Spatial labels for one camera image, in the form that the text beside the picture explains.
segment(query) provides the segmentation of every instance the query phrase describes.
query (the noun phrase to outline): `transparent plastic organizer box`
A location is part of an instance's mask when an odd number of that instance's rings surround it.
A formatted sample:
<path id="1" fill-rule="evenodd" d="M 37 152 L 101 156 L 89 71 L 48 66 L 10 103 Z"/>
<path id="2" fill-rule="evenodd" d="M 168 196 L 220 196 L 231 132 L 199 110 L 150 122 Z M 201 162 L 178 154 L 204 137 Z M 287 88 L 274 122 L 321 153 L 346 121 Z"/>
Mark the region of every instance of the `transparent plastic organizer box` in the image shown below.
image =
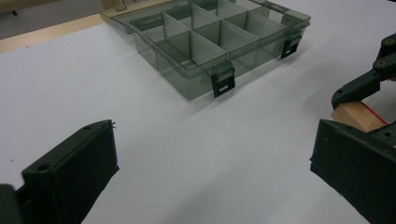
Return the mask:
<path id="1" fill-rule="evenodd" d="M 133 35 L 138 52 L 189 100 L 219 96 L 236 77 L 289 56 L 310 20 L 265 0 L 150 0 L 101 16 Z"/>

